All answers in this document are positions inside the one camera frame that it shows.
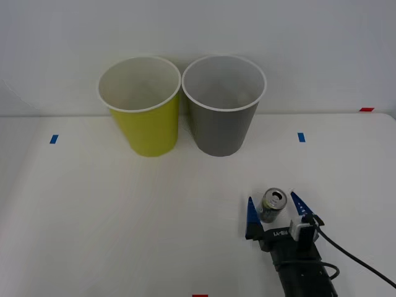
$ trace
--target cup rim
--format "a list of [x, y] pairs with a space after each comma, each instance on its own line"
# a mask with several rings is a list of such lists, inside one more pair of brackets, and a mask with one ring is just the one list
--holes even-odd
[[[100, 84], [100, 81], [101, 81], [102, 77], [106, 74], [106, 72], [108, 72], [108, 71], [109, 71], [112, 67], [114, 67], [115, 65], [121, 64], [121, 63], [123, 63], [123, 62], [129, 61], [129, 60], [132, 60], [132, 59], [147, 59], [147, 58], [149, 58], [149, 59], [157, 59], [157, 60], [161, 60], [161, 61], [163, 61], [163, 62], [166, 62], [167, 64], [169, 64], [169, 65], [177, 72], [179, 81], [178, 81], [178, 86], [176, 87], [176, 90], [173, 92], [173, 94], [172, 94], [169, 98], [167, 98], [166, 100], [162, 101], [161, 103], [159, 103], [159, 104], [157, 104], [157, 105], [154, 105], [154, 106], [151, 106], [151, 107], [148, 107], [148, 108], [144, 108], [144, 109], [142, 109], [142, 110], [124, 110], [124, 109], [122, 109], [122, 108], [117, 108], [117, 107], [112, 106], [112, 105], [110, 105], [109, 103], [107, 103], [107, 102], [102, 98], [102, 96], [100, 95], [100, 92], [99, 92], [99, 84]], [[103, 103], [104, 105], [106, 105], [108, 108], [110, 108], [111, 110], [119, 111], [119, 112], [122, 112], [122, 113], [144, 113], [144, 112], [146, 112], [146, 111], [155, 110], [155, 109], [161, 107], [162, 105], [167, 104], [167, 103], [168, 103], [169, 101], [171, 101], [172, 98], [178, 93], [178, 91], [180, 90], [180, 86], [181, 86], [181, 74], [180, 74], [180, 71], [179, 71], [179, 69], [178, 69], [171, 61], [169, 61], [169, 60], [167, 60], [167, 59], [164, 59], [164, 58], [161, 58], [161, 57], [158, 57], [158, 56], [138, 56], [138, 57], [132, 57], [132, 58], [129, 58], [129, 59], [122, 60], [122, 61], [117, 62], [116, 64], [112, 65], [109, 69], [107, 69], [107, 70], [100, 76], [100, 78], [99, 78], [98, 81], [97, 81], [97, 87], [96, 87], [96, 89], [97, 89], [97, 96], [99, 97], [99, 100], [102, 101], [102, 103]]]
[[[242, 106], [242, 107], [238, 107], [238, 108], [216, 108], [216, 107], [211, 107], [205, 104], [202, 104], [201, 102], [195, 100], [187, 91], [186, 88], [184, 86], [184, 78], [186, 77], [186, 73], [187, 71], [195, 64], [197, 64], [198, 62], [201, 62], [202, 60], [205, 59], [209, 59], [209, 58], [216, 58], [216, 57], [229, 57], [229, 58], [235, 58], [235, 59], [239, 59], [242, 60], [244, 62], [249, 63], [250, 65], [252, 65], [253, 67], [255, 67], [259, 73], [261, 74], [263, 81], [264, 81], [264, 88], [262, 93], [257, 97], [256, 100], [254, 100], [252, 103], [249, 103], [248, 105]], [[194, 102], [196, 105], [199, 105], [207, 110], [213, 110], [213, 111], [222, 111], [222, 112], [232, 112], [232, 111], [240, 111], [240, 110], [245, 110], [248, 109], [249, 107], [254, 106], [255, 104], [257, 104], [260, 99], [264, 96], [265, 91], [267, 91], [267, 78], [265, 77], [265, 74], [263, 72], [263, 70], [255, 63], [253, 63], [252, 61], [241, 57], [241, 56], [235, 56], [232, 54], [213, 54], [213, 55], [209, 55], [209, 56], [204, 56], [203, 58], [197, 59], [194, 62], [192, 62], [190, 65], [188, 65], [188, 67], [186, 68], [186, 70], [183, 72], [183, 76], [181, 78], [181, 87], [183, 88], [183, 92], [186, 94], [186, 96], [188, 97], [188, 99], [190, 99], [192, 102]]]

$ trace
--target can lid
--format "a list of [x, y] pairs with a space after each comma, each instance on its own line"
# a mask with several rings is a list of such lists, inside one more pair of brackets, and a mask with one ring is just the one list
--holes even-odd
[[281, 189], [277, 189], [275, 187], [272, 187], [265, 192], [264, 199], [268, 207], [276, 210], [283, 209], [287, 203], [286, 194]]

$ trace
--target robotic arm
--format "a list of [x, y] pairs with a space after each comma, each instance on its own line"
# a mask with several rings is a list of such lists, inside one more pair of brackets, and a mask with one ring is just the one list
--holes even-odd
[[[301, 221], [291, 221], [290, 227], [267, 231], [264, 231], [250, 197], [245, 238], [258, 241], [261, 250], [271, 254], [286, 297], [336, 297], [338, 294], [331, 280], [339, 270], [322, 262], [314, 243], [316, 226], [324, 223], [294, 192], [291, 196]], [[325, 267], [334, 268], [336, 273], [329, 276]]]

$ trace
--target white table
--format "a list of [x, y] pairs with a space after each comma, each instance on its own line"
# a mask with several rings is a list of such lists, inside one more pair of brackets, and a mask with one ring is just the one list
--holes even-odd
[[[109, 117], [1, 118], [0, 148], [0, 296], [283, 296], [270, 255], [244, 239], [248, 197], [269, 187], [293, 188], [332, 239], [396, 280], [390, 116], [256, 116], [223, 158], [183, 123], [174, 150], [144, 158]], [[290, 200], [265, 227], [295, 214]], [[395, 296], [324, 239], [317, 247], [341, 269], [340, 296]]]

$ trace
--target black cable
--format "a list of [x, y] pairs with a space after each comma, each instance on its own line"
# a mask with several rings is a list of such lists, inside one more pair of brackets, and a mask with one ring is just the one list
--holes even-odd
[[325, 267], [330, 267], [335, 270], [335, 273], [330, 277], [331, 280], [335, 279], [337, 276], [340, 275], [340, 269], [338, 269], [337, 266], [326, 263], [326, 262], [321, 262], [321, 261], [310, 261], [310, 260], [292, 260], [292, 261], [282, 261], [279, 263], [273, 263], [275, 266], [283, 266], [283, 265], [288, 265], [288, 264], [313, 264], [313, 265], [319, 265], [319, 266], [325, 266]]
[[391, 285], [392, 287], [394, 287], [396, 289], [396, 283], [394, 283], [392, 280], [390, 280], [389, 278], [387, 278], [385, 275], [383, 275], [382, 273], [376, 271], [374, 268], [372, 268], [370, 265], [364, 263], [362, 260], [358, 259], [357, 257], [355, 257], [353, 254], [351, 254], [350, 252], [347, 252], [346, 250], [344, 250], [342, 247], [340, 247], [337, 243], [335, 243], [334, 241], [332, 241], [326, 234], [324, 234], [324, 232], [321, 230], [321, 228], [319, 226], [316, 226], [316, 230], [317, 232], [322, 235], [322, 237], [324, 239], [326, 239], [332, 246], [334, 246], [336, 249], [342, 251], [344, 254], [346, 254], [349, 258], [351, 258], [352, 260], [354, 260], [355, 262], [359, 263], [360, 265], [362, 265], [364, 268], [367, 268], [368, 270], [370, 270], [372, 273], [376, 274], [377, 276], [381, 277], [381, 279], [383, 279], [385, 282], [387, 282], [389, 285]]

